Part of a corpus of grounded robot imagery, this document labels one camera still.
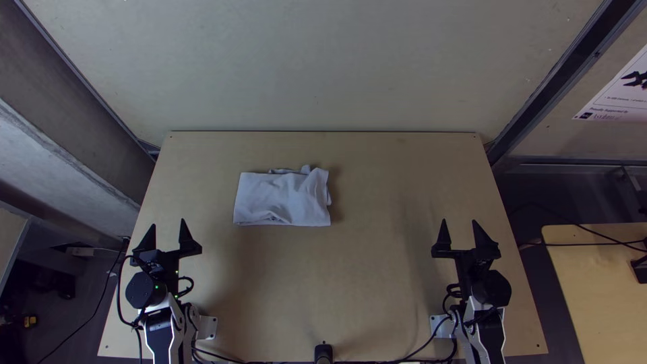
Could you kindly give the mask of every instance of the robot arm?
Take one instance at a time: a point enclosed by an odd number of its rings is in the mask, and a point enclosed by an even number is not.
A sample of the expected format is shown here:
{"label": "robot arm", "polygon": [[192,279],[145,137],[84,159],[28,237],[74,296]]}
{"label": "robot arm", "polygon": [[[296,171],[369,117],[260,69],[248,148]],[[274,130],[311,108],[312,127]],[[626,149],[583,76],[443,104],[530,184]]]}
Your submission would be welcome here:
{"label": "robot arm", "polygon": [[454,259],[460,302],[450,307],[450,320],[443,321],[446,315],[436,315],[429,321],[432,331],[437,329],[438,338],[458,340],[468,364],[504,364],[503,317],[512,288],[501,273],[490,270],[492,262],[501,257],[499,244],[474,220],[472,228],[476,247],[453,250],[447,223],[442,222],[431,256]]}
{"label": "robot arm", "polygon": [[[198,339],[213,340],[218,320],[201,316],[190,303],[180,298],[193,287],[193,280],[179,276],[179,260],[202,253],[202,246],[193,240],[182,219],[179,245],[174,251],[156,248],[155,225],[133,249],[131,266],[142,269],[126,287],[126,299],[139,310],[144,327],[146,346],[153,353],[154,364],[190,364],[193,342]],[[179,281],[191,282],[191,288],[179,292]]]}

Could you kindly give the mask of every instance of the black cable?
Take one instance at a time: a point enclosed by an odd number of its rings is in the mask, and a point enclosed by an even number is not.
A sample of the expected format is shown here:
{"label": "black cable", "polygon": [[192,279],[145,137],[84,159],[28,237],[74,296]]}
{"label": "black cable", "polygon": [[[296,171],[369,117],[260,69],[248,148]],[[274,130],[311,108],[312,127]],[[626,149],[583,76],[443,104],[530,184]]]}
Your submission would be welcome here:
{"label": "black cable", "polygon": [[119,261],[119,258],[121,257],[121,252],[123,251],[123,248],[126,247],[126,241],[124,240],[121,244],[121,248],[117,254],[117,258],[113,262],[113,265],[110,267],[110,270],[108,271],[108,276],[106,277],[106,282],[103,285],[103,292],[101,292],[101,297],[99,297],[99,302],[97,302],[96,307],[94,308],[94,312],[92,313],[92,316],[90,316],[89,319],[87,319],[81,326],[76,328],[70,335],[67,336],[67,338],[63,339],[52,351],[50,351],[47,355],[45,355],[41,360],[37,362],[37,364],[41,364],[45,359],[49,358],[50,355],[52,355],[56,350],[58,350],[63,344],[65,344],[74,334],[79,332],[85,325],[88,324],[88,322],[92,321],[94,316],[96,315],[97,311],[99,311],[99,307],[101,306],[101,302],[103,301],[103,297],[106,295],[106,290],[108,289],[108,282],[110,281],[110,273],[115,269],[115,266],[117,265],[117,262]]}
{"label": "black cable", "polygon": [[140,329],[139,328],[133,328],[133,329],[137,334],[137,345],[140,348],[140,364],[142,364],[142,337],[140,336]]}
{"label": "black cable", "polygon": [[225,361],[230,361],[232,363],[237,363],[237,364],[247,364],[246,361],[240,361],[240,360],[236,360],[236,359],[231,359],[231,358],[228,358],[228,357],[223,357],[222,355],[218,355],[218,354],[210,353],[210,352],[202,350],[202,349],[198,349],[198,348],[195,347],[195,345],[191,345],[191,348],[193,350],[199,352],[199,353],[211,355],[212,357],[216,357],[218,359],[222,359],[222,360],[225,360]]}
{"label": "black cable", "polygon": [[142,364],[143,357],[142,357],[142,337],[140,336],[140,330],[142,327],[139,325],[139,322],[141,320],[141,316],[137,316],[132,322],[128,322],[123,318],[123,315],[121,314],[121,273],[123,271],[123,265],[124,263],[129,259],[129,258],[134,258],[138,259],[132,255],[126,255],[123,257],[123,261],[121,262],[121,265],[119,266],[119,273],[117,275],[117,314],[119,315],[119,319],[123,324],[126,326],[129,326],[131,329],[135,330],[135,333],[137,334],[137,345],[139,346],[139,351],[140,351],[140,364]]}
{"label": "black cable", "polygon": [[[425,343],[425,344],[423,344],[422,346],[420,346],[420,347],[419,347],[418,349],[416,349],[415,351],[413,351],[411,354],[409,354],[409,355],[405,356],[405,357],[404,357],[404,358],[402,358],[402,359],[398,359],[398,360],[394,360],[394,361],[386,361],[386,362],[384,362],[384,364],[400,364],[400,363],[403,363],[403,362],[405,362],[405,361],[409,360],[409,358],[413,357],[414,355],[416,355],[417,353],[419,353],[421,350],[423,350],[425,347],[427,347],[427,345],[429,345],[429,343],[433,340],[433,338],[435,338],[435,337],[436,337],[436,334],[438,333],[438,329],[439,329],[439,328],[440,328],[440,326],[443,324],[443,322],[445,322],[445,321],[447,321],[447,320],[449,320],[449,319],[450,319],[450,316],[447,316],[447,317],[443,318],[442,320],[440,320],[440,322],[436,325],[436,328],[435,328],[435,329],[433,329],[433,332],[431,333],[431,336],[430,336],[430,337],[429,337],[429,339],[426,341],[426,343]],[[447,361],[447,360],[441,360],[441,361],[424,361],[424,362],[426,362],[426,363],[442,363],[442,362],[444,362],[444,361]]]}
{"label": "black cable", "polygon": [[647,249],[641,249],[641,248],[633,247],[633,246],[631,246],[631,245],[630,245],[630,244],[635,244],[635,243],[641,243],[641,242],[643,242],[643,241],[644,241],[644,239],[642,239],[642,240],[635,240],[635,241],[620,241],[620,240],[614,239],[614,238],[612,238],[612,237],[610,237],[610,236],[604,235],[604,234],[602,234],[602,233],[598,233],[597,231],[594,231],[594,230],[591,230],[591,229],[589,229],[589,228],[587,228],[587,227],[585,227],[585,226],[582,226],[581,224],[578,224],[577,222],[575,222],[575,221],[573,221],[573,220],[571,220],[571,219],[569,219],[569,218],[567,218],[567,217],[565,217],[565,216],[561,215],[560,213],[555,212],[555,211],[553,211],[553,210],[549,209],[548,207],[543,206],[543,205],[540,205],[540,204],[538,204],[538,203],[536,203],[536,202],[528,202],[527,204],[522,204],[522,205],[518,206],[517,208],[514,208],[514,209],[513,209],[513,210],[512,210],[508,215],[507,215],[507,217],[508,217],[508,218],[510,218],[510,216],[512,216],[512,215],[514,215],[514,214],[516,214],[517,212],[519,212],[519,211],[521,211],[521,210],[523,210],[523,209],[525,209],[525,208],[527,208],[527,207],[529,207],[529,206],[534,206],[534,207],[536,207],[536,208],[538,208],[538,209],[540,209],[540,210],[543,210],[543,211],[545,211],[545,212],[548,212],[549,214],[554,215],[554,216],[556,216],[556,217],[558,217],[558,218],[560,218],[560,219],[562,219],[562,220],[564,220],[564,221],[568,222],[569,224],[575,225],[575,226],[577,226],[578,228],[580,228],[580,229],[582,229],[582,230],[584,230],[584,231],[588,231],[589,233],[591,233],[591,234],[593,234],[593,235],[597,235],[597,236],[602,237],[602,238],[604,238],[604,239],[607,239],[607,240],[613,241],[613,243],[583,243],[583,244],[546,244],[546,243],[529,243],[529,244],[527,244],[527,245],[546,245],[546,246],[556,246],[556,247],[574,247],[574,246],[578,246],[578,245],[623,245],[623,246],[628,247],[628,248],[630,248],[630,249],[637,250],[637,251],[641,251],[641,252],[643,252],[643,253],[647,253]]}
{"label": "black cable", "polygon": [[176,298],[180,298],[180,297],[186,295],[187,293],[191,292],[191,290],[193,290],[193,284],[194,283],[193,283],[193,279],[191,279],[190,277],[184,276],[184,277],[178,278],[177,280],[188,280],[189,283],[191,283],[191,286],[188,286],[184,291],[178,292]]}
{"label": "black cable", "polygon": [[195,361],[197,364],[202,364],[202,362],[195,356],[195,353],[193,351],[191,351],[191,356],[193,357],[193,361]]}
{"label": "black cable", "polygon": [[486,318],[490,317],[490,315],[492,315],[495,312],[499,313],[497,308],[492,306],[484,314],[478,316],[477,318],[463,322],[463,326],[474,326],[475,324],[477,324],[477,323],[485,320]]}
{"label": "black cable", "polygon": [[[195,331],[197,332],[197,326],[196,326],[196,325],[195,325],[195,323],[193,322],[193,319],[191,319],[191,316],[190,316],[190,315],[188,316],[188,318],[189,318],[189,322],[191,322],[191,325],[193,325],[193,328],[194,328],[194,329],[195,329]],[[218,355],[218,354],[215,354],[215,353],[210,353],[210,352],[208,352],[208,351],[204,351],[204,350],[202,350],[202,349],[198,349],[198,348],[196,348],[196,347],[195,347],[195,340],[193,340],[193,342],[191,343],[191,349],[193,349],[193,350],[195,350],[195,351],[197,351],[197,352],[199,352],[199,353],[203,353],[203,354],[211,355],[212,357],[216,357],[216,358],[219,358],[219,359],[222,359],[222,360],[225,360],[225,361],[230,361],[230,362],[232,362],[232,363],[247,364],[247,362],[246,362],[246,361],[236,360],[236,359],[231,359],[231,358],[228,358],[228,357],[223,357],[222,355]]]}

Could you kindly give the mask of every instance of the folded white cloth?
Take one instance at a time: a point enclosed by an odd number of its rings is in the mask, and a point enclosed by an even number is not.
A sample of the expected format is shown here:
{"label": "folded white cloth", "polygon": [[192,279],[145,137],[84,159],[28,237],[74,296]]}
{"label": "folded white cloth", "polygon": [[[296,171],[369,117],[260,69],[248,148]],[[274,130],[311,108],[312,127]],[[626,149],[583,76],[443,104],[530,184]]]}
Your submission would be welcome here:
{"label": "folded white cloth", "polygon": [[330,226],[328,171],[271,169],[241,173],[234,203],[238,225]]}

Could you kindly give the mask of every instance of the wooden desk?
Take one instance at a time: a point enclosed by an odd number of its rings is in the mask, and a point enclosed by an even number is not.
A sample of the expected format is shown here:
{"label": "wooden desk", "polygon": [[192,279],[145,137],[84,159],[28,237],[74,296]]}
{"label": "wooden desk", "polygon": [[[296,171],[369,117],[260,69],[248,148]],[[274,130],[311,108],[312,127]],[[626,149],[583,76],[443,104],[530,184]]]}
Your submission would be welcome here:
{"label": "wooden desk", "polygon": [[[647,236],[647,223],[585,226],[620,241]],[[549,244],[609,242],[574,225],[544,226],[542,235]],[[617,245],[548,250],[584,361],[643,363],[647,352],[647,284],[638,284],[629,262],[645,253]]]}
{"label": "wooden desk", "polygon": [[16,247],[20,247],[26,224],[27,218],[0,207],[0,293],[18,255]]}
{"label": "wooden desk", "polygon": [[[332,226],[235,226],[239,175],[312,164],[330,171]],[[500,242],[494,268],[512,285],[507,355],[545,353],[528,281],[483,146],[471,133],[172,132],[162,147],[131,248],[152,223],[158,247],[177,248],[185,218],[203,253],[180,262],[186,297],[218,317],[204,342],[247,361],[311,361],[316,344],[337,360],[397,359],[430,336],[454,262],[432,259],[442,218],[457,249],[474,247],[476,219]],[[127,266],[123,286],[135,272]],[[126,317],[135,311],[122,300]],[[439,358],[434,340],[418,358]],[[135,357],[115,303],[99,355]]]}

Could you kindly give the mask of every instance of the logo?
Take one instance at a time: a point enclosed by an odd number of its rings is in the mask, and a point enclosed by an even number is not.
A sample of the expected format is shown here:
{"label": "logo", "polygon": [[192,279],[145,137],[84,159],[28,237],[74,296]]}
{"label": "logo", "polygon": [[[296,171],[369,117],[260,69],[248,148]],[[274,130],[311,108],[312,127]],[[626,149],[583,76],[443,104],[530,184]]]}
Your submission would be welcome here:
{"label": "logo", "polygon": [[633,81],[624,84],[623,86],[638,86],[642,85],[642,89],[645,90],[647,88],[647,72],[645,73],[640,73],[638,71],[633,71],[630,74],[623,76],[621,80],[630,80],[634,78]]}

